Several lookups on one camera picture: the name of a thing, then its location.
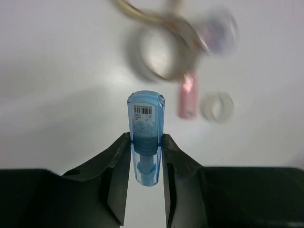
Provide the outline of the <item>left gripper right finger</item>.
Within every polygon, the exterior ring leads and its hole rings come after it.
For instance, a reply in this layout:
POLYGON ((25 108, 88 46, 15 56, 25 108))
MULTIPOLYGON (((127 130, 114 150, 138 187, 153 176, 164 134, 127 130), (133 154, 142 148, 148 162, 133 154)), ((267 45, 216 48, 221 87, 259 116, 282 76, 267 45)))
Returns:
POLYGON ((290 167, 206 167, 162 138, 169 228, 301 228, 304 172, 290 167))

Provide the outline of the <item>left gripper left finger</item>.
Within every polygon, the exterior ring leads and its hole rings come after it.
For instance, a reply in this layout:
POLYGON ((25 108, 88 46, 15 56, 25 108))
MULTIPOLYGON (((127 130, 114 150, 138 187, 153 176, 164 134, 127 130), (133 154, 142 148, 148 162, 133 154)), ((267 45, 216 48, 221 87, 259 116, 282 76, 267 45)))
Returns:
POLYGON ((45 169, 0 171, 3 228, 118 228, 124 225, 131 160, 129 133, 58 175, 45 169))

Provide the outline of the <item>small white tape roll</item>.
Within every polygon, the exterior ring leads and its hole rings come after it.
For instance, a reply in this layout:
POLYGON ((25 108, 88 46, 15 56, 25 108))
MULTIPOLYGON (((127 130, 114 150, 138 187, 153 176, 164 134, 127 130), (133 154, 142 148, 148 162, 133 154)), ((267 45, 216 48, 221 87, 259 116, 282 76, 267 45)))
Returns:
POLYGON ((234 102, 227 92, 210 92, 202 98, 200 112, 207 121, 224 124, 234 114, 234 102))

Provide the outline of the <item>blue correction tape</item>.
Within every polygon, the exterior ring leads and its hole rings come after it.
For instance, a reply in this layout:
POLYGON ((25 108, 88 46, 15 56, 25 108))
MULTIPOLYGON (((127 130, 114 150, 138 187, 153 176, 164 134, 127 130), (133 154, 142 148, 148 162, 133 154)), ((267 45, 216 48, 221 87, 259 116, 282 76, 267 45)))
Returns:
POLYGON ((137 91, 127 106, 135 178, 151 187, 159 181, 165 99, 154 91, 137 91))

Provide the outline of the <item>pink correction tape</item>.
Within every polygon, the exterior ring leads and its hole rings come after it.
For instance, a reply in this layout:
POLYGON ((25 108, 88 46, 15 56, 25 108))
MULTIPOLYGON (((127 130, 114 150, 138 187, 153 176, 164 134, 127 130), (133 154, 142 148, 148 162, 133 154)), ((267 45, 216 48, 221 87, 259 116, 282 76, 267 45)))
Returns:
POLYGON ((178 116, 190 120, 196 117, 198 107, 198 85, 194 73, 184 76, 179 87, 178 116))

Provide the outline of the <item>wide grey tape roll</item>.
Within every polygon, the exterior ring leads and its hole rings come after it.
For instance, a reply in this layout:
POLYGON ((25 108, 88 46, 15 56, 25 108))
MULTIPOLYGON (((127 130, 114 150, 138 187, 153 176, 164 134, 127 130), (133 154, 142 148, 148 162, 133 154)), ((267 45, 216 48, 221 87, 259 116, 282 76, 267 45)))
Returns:
POLYGON ((202 47, 186 19, 167 16, 161 23, 135 30, 126 53, 134 73, 143 81, 176 82, 195 69, 202 47))

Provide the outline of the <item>clear jar purple contents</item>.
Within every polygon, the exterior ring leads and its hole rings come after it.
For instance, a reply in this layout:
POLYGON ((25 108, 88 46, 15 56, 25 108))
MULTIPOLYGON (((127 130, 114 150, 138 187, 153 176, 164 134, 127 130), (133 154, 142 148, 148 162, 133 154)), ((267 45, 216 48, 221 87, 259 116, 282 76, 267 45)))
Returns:
POLYGON ((196 32, 203 52, 208 55, 226 55, 238 43, 238 24, 226 8, 211 9, 199 22, 196 32))

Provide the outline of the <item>patterned tape roll thin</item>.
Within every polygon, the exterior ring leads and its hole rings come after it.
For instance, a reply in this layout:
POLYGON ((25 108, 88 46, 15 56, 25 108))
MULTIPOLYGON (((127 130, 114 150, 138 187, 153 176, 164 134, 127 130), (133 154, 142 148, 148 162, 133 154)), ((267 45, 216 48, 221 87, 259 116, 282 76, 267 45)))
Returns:
POLYGON ((199 40, 194 27, 184 17, 179 15, 181 0, 170 0, 167 13, 140 10, 128 0, 116 0, 115 4, 121 12, 134 20, 162 26, 187 42, 199 40))

